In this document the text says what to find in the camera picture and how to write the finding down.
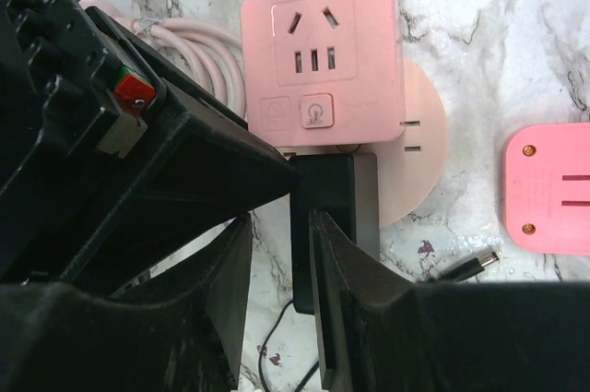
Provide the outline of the coral pink square charger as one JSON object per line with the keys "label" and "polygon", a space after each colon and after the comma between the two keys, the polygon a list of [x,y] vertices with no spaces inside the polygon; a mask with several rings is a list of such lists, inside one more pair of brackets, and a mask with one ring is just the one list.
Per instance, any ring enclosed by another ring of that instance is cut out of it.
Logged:
{"label": "coral pink square charger", "polygon": [[589,124],[531,125],[504,151],[503,215],[525,250],[589,255]]}

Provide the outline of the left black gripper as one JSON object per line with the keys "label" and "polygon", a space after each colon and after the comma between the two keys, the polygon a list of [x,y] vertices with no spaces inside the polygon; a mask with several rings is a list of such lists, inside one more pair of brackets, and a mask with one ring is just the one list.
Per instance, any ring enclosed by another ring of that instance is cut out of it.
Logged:
{"label": "left black gripper", "polygon": [[77,0],[1,0],[3,271],[67,228],[98,189],[59,278],[110,295],[300,180],[241,118],[104,12]]}

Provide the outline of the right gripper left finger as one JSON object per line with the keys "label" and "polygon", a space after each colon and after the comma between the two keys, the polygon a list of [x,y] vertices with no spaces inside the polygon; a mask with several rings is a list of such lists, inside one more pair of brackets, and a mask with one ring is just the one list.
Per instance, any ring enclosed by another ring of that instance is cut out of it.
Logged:
{"label": "right gripper left finger", "polygon": [[252,248],[252,220],[243,215],[116,299],[63,282],[3,286],[2,389],[235,390]]}

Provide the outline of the pink cube socket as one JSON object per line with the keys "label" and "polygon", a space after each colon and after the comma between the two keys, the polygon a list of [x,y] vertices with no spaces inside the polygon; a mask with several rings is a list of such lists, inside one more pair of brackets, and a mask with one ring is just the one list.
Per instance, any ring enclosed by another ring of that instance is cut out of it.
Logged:
{"label": "pink cube socket", "polygon": [[249,130],[277,148],[389,142],[404,132],[397,0],[245,0]]}

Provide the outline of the pink round power hub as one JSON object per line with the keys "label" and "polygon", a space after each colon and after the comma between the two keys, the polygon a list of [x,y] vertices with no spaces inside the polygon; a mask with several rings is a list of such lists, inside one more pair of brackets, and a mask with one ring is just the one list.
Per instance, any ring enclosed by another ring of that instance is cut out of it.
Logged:
{"label": "pink round power hub", "polygon": [[415,210],[442,175],[449,148],[443,103],[428,77],[404,60],[406,121],[391,142],[366,145],[281,148],[285,157],[327,153],[373,153],[378,164],[380,225],[388,226]]}

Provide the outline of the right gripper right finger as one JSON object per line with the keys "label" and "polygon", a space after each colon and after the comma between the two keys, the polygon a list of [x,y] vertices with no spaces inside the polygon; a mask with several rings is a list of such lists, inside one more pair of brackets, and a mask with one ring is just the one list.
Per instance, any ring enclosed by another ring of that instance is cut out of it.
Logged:
{"label": "right gripper right finger", "polygon": [[585,391],[585,282],[413,283],[310,217],[327,391]]}

